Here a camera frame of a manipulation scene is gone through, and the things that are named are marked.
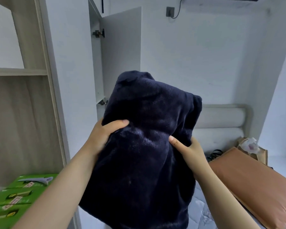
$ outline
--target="power outlet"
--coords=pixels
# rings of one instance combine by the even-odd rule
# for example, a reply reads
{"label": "power outlet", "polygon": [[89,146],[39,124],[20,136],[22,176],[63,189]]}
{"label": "power outlet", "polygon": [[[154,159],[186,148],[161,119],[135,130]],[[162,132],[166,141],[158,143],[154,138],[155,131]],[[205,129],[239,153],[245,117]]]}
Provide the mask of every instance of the power outlet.
{"label": "power outlet", "polygon": [[166,7],[166,16],[173,18],[174,15],[175,15],[175,7]]}

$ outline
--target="dark navy fleece blanket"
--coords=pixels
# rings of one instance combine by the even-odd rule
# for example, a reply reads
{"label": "dark navy fleece blanket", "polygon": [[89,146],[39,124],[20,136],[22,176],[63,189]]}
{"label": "dark navy fleece blanket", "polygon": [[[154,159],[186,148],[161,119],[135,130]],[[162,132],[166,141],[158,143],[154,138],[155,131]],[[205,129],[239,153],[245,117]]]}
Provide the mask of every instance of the dark navy fleece blanket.
{"label": "dark navy fleece blanket", "polygon": [[186,229],[195,180],[168,137],[190,146],[201,109],[201,97],[147,72],[122,73],[102,124],[130,124],[109,137],[80,207],[112,229]]}

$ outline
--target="air conditioner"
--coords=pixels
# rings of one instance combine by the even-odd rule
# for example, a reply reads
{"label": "air conditioner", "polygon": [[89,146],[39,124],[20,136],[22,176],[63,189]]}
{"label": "air conditioner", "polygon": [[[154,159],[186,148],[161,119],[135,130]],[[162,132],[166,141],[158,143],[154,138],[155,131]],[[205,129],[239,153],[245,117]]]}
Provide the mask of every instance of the air conditioner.
{"label": "air conditioner", "polygon": [[184,0],[184,5],[227,6],[236,8],[267,8],[270,2],[271,0]]}

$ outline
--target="bed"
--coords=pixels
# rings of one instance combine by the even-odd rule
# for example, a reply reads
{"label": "bed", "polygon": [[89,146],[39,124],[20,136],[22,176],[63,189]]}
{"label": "bed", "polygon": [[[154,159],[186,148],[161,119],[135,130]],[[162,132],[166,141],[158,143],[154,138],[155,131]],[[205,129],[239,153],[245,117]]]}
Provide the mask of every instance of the bed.
{"label": "bed", "polygon": [[[244,105],[204,105],[193,136],[198,139],[206,154],[216,149],[226,151],[235,146],[238,138],[247,135],[250,118],[251,111]],[[188,229],[217,228],[198,183],[188,214]],[[265,229],[254,216],[252,217],[260,228]]]}

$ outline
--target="green box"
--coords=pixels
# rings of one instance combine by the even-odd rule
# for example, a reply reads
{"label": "green box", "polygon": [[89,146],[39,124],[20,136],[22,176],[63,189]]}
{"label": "green box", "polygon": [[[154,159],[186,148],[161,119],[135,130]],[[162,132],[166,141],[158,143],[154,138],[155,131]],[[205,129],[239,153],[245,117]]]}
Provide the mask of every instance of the green box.
{"label": "green box", "polygon": [[58,174],[22,175],[8,185],[7,189],[26,187],[47,187]]}
{"label": "green box", "polygon": [[0,206],[13,204],[31,204],[42,194],[45,188],[29,187],[5,189],[0,191]]}
{"label": "green box", "polygon": [[30,206],[30,204],[0,206],[0,229],[12,228]]}

